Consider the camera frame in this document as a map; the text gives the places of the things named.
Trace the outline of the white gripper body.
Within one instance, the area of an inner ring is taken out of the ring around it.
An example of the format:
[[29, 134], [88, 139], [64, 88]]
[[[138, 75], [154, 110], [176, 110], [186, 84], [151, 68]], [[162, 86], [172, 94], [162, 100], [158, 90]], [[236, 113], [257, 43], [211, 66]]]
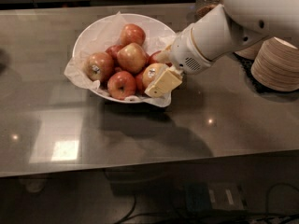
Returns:
[[196, 47], [192, 30], [195, 24], [192, 23], [174, 39], [169, 53], [170, 62], [185, 74], [198, 74], [211, 67], [212, 61], [204, 57]]

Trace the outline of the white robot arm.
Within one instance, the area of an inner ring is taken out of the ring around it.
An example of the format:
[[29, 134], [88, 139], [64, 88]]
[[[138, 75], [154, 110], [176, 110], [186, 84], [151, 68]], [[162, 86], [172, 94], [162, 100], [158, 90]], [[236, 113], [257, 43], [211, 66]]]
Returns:
[[162, 69], [145, 93], [161, 97], [182, 83], [184, 74], [208, 69], [221, 56], [266, 38], [299, 43], [299, 0], [223, 0], [199, 21], [180, 32]]

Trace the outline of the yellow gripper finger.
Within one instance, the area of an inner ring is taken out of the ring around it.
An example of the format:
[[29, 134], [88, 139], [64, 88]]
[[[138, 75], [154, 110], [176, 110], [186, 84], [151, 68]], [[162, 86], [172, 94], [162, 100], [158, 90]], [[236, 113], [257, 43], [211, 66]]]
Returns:
[[158, 63], [170, 63], [170, 49], [171, 46], [168, 45], [165, 49], [162, 49], [156, 54], [156, 61]]
[[168, 94], [182, 83], [182, 75], [170, 68], [164, 69], [145, 89], [145, 93], [152, 98]]

